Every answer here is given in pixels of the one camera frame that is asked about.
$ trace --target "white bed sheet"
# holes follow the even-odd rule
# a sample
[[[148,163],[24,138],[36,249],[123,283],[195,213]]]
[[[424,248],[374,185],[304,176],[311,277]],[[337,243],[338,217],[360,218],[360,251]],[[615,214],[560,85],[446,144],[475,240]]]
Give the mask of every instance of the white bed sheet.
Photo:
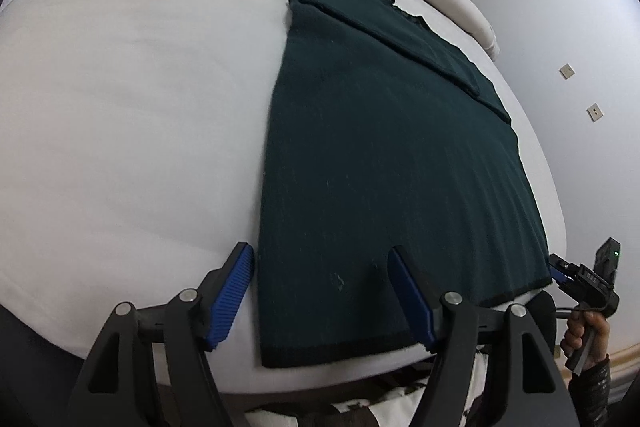
[[[551,251],[558,196],[520,104],[478,43],[425,17],[495,85]],[[166,302],[257,242],[271,92],[287,0],[14,0],[0,14],[0,303],[85,356],[114,305]],[[220,391],[331,385],[424,356],[420,346],[315,367],[260,365],[255,286],[210,354]],[[166,380],[160,364],[159,376]]]

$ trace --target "wall outlet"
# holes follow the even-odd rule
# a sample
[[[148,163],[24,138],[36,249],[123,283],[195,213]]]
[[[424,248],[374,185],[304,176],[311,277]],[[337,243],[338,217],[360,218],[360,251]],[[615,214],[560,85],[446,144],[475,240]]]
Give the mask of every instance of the wall outlet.
[[[587,109],[591,120],[596,121],[602,118],[602,111],[598,107],[597,103],[594,103],[590,108]]]
[[[574,76],[575,71],[574,68],[572,68],[569,64],[565,64],[564,66],[562,66],[562,68],[560,68],[560,73],[562,74],[562,76],[564,76],[564,79],[567,80]]]

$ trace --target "green fabric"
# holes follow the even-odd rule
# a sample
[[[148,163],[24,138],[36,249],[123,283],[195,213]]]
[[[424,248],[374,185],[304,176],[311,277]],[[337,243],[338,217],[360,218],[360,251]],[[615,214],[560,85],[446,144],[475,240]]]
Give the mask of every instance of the green fabric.
[[[550,282],[516,134],[478,68],[392,0],[289,7],[260,214],[263,365],[414,343],[393,245],[483,305]]]

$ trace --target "silver screw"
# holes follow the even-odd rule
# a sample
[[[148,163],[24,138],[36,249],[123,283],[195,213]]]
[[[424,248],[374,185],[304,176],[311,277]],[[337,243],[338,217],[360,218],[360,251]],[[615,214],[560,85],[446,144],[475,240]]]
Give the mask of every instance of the silver screw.
[[[516,317],[524,317],[527,314],[527,309],[522,304],[514,304],[511,307],[511,313]]]
[[[186,290],[182,290],[180,292],[180,300],[182,302],[192,302],[198,296],[198,291],[193,288],[187,288]]]
[[[116,315],[126,315],[131,311],[131,304],[128,302],[121,302],[116,306]]]
[[[444,294],[444,299],[449,303],[457,306],[462,302],[462,295],[457,292],[447,292]]]

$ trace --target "black leather sleeve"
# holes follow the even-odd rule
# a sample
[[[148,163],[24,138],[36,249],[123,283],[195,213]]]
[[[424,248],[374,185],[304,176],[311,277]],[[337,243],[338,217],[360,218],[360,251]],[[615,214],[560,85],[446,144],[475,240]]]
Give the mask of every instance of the black leather sleeve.
[[[607,421],[611,376],[609,357],[583,371],[569,382],[569,394],[574,402],[580,427],[601,427]]]

